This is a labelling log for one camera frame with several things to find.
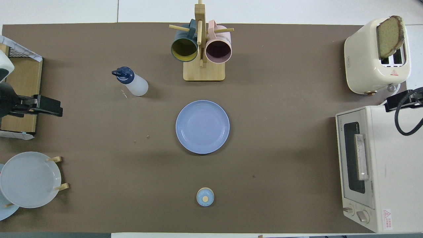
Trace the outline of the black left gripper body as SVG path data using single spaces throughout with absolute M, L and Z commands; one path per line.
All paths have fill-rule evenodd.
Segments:
M 12 116 L 24 117 L 25 114 L 38 115 L 33 106 L 38 103 L 38 96 L 18 96 L 15 106 L 12 107 Z

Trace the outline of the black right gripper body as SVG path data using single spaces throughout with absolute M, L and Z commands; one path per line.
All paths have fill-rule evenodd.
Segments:
M 419 87 L 414 89 L 410 92 L 410 100 L 414 102 L 414 104 L 418 104 L 419 106 L 423 105 L 423 87 Z

